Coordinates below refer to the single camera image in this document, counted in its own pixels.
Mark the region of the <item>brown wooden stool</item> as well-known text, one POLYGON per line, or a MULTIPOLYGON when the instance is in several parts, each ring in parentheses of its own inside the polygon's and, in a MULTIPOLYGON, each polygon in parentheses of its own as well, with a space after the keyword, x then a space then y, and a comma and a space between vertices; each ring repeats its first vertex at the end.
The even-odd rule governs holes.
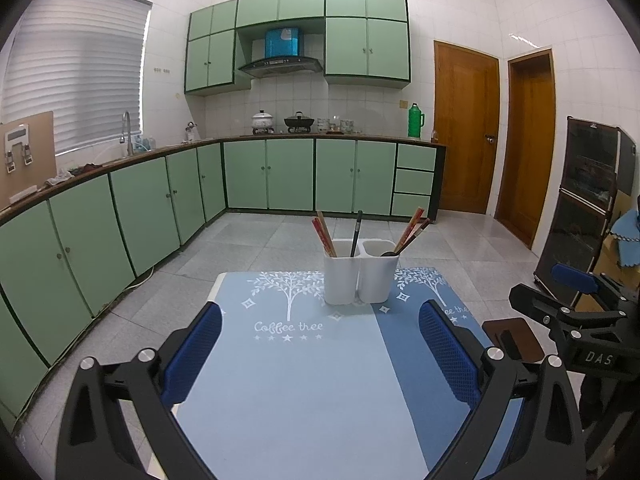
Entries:
POLYGON ((524 318, 488 320, 482 324, 482 329, 512 360, 537 363, 544 358, 544 350, 524 318))

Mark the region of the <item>green thermos jug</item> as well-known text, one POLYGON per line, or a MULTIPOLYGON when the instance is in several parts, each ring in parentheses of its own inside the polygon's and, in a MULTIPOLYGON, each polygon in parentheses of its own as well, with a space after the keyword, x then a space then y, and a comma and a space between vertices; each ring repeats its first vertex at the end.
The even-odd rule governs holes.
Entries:
POLYGON ((408 137, 420 139, 424 122, 425 115, 419 105, 412 103, 408 109, 408 137))

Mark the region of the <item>red-handled bamboo chopstick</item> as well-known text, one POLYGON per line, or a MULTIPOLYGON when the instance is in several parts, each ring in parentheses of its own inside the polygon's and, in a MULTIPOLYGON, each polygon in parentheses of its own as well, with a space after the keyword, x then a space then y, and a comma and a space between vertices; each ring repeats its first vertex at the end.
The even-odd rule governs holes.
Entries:
POLYGON ((314 217, 311 219, 311 223, 314 226, 314 230, 318 234, 319 240, 322 244, 324 251, 329 257, 333 257, 334 252, 331 248, 330 239, 326 235, 326 231, 323 229, 322 222, 318 217, 314 217))
POLYGON ((324 215, 322 214, 322 212, 320 210, 317 210, 317 219, 319 221, 320 224, 320 229, 322 231, 322 236, 324 239, 323 244, 326 245, 326 252, 331 256, 331 257, 336 257, 336 251, 333 245, 333 240, 331 238, 331 235, 329 233, 329 229, 326 226, 326 219, 324 218, 324 215))
POLYGON ((402 247, 402 245, 405 244, 406 240, 408 240, 409 236, 420 224, 423 215, 424 215, 424 209, 421 207, 416 208, 416 211, 414 212, 413 216, 411 217, 411 220, 409 221, 406 228, 404 229, 404 232, 402 232, 401 237, 399 237, 399 240, 394 248, 394 252, 398 252, 398 250, 402 247))

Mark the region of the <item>left wooden door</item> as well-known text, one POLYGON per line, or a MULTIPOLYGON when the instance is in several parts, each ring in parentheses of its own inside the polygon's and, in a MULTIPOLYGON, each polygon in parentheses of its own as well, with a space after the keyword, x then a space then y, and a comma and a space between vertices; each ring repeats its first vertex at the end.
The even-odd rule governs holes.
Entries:
POLYGON ((497 151, 499 62, 441 41, 434 47, 434 130, 446 146, 440 206, 484 214, 497 151))

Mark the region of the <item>black glass cabinet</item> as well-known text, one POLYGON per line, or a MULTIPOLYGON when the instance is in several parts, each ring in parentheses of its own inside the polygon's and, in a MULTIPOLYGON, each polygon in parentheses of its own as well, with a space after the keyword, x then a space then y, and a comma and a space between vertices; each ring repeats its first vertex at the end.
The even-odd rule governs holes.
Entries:
POLYGON ((534 271, 536 284, 564 306, 575 307, 580 293, 556 282, 552 268, 594 268, 615 204, 631 196, 636 161, 637 145, 622 128, 567 118, 558 202, 534 271))

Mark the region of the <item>black wok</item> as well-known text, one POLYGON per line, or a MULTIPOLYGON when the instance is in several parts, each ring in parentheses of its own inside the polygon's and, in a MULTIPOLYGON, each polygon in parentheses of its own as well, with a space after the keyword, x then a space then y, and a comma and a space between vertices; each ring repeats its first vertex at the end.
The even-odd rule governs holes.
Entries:
POLYGON ((296 112, 292 116, 284 118, 288 133, 311 133, 314 118, 306 116, 302 112, 296 112))

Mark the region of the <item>black chopstick silver band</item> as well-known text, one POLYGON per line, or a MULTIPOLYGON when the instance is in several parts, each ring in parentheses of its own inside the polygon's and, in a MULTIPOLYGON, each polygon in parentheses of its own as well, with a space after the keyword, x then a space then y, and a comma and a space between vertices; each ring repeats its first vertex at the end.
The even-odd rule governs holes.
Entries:
POLYGON ((350 258, 355 257, 355 252, 357 249, 357 243, 358 243, 358 238, 359 238, 359 233, 361 228, 362 215, 363 215, 363 211, 361 209, 358 210, 355 225, 354 225, 354 232, 352 233, 352 244, 350 244, 350 251, 349 251, 350 258))

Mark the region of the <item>cardboard board with clips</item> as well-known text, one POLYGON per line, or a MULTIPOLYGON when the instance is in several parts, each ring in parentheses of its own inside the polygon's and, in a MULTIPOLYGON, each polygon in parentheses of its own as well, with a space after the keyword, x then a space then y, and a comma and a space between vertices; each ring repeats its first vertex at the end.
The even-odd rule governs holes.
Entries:
POLYGON ((57 173, 52 112, 1 125, 2 209, 35 193, 57 173))

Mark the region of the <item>right wooden door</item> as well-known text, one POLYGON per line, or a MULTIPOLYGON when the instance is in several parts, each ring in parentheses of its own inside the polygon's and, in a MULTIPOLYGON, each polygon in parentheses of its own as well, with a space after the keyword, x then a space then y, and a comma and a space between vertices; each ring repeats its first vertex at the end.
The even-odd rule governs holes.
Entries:
POLYGON ((531 248, 546 201, 554 149, 555 82, 552 51, 508 63, 506 154, 496 218, 531 248))

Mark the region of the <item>dark blue placemat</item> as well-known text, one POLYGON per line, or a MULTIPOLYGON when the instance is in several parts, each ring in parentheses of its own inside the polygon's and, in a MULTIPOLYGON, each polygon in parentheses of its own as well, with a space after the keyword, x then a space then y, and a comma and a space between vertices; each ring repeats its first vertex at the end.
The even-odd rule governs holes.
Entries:
POLYGON ((390 296, 373 307, 428 469, 433 469, 480 402, 480 375, 446 323, 488 336, 431 266, 400 268, 390 296))

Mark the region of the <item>blue cloth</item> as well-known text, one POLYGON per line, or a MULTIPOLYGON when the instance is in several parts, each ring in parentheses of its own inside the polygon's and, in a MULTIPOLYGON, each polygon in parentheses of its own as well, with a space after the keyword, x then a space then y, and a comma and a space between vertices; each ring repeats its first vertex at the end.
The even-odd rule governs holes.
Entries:
POLYGON ((639 213, 628 210, 612 226, 612 237, 617 240, 622 266, 639 264, 639 213))

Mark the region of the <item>light blue placemat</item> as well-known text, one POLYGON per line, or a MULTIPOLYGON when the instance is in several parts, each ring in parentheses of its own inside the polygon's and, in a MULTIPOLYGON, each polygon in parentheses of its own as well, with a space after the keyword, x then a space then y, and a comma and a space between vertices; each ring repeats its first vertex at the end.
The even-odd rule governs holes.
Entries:
POLYGON ((421 479, 416 430, 372 309, 221 274, 221 334, 177 411, 219 479, 421 479))

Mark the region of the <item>silver kettle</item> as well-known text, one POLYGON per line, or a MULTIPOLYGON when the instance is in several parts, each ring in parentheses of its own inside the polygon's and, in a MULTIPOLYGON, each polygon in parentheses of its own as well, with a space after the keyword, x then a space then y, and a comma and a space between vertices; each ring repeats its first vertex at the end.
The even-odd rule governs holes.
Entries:
POLYGON ((197 141, 200 138, 198 135, 198 125, 195 122, 188 122, 186 128, 184 128, 184 135, 186 136, 186 143, 197 141))

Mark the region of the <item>green upper kitchen cabinets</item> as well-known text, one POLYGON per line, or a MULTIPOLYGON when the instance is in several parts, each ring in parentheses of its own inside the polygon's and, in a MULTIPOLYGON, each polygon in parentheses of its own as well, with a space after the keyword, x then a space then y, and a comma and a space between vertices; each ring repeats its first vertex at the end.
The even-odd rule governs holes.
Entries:
POLYGON ((408 0, 228 0, 191 14, 183 88, 208 96, 291 74, 404 88, 410 54, 408 0))

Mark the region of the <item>green lower kitchen cabinets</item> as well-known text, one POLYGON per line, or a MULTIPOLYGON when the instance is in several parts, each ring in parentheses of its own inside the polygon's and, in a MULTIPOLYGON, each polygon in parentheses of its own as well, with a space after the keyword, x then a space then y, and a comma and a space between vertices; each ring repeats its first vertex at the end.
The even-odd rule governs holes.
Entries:
POLYGON ((46 188, 1 214, 1 417, 157 263, 229 210, 435 218, 446 150, 363 136, 203 141, 46 188))

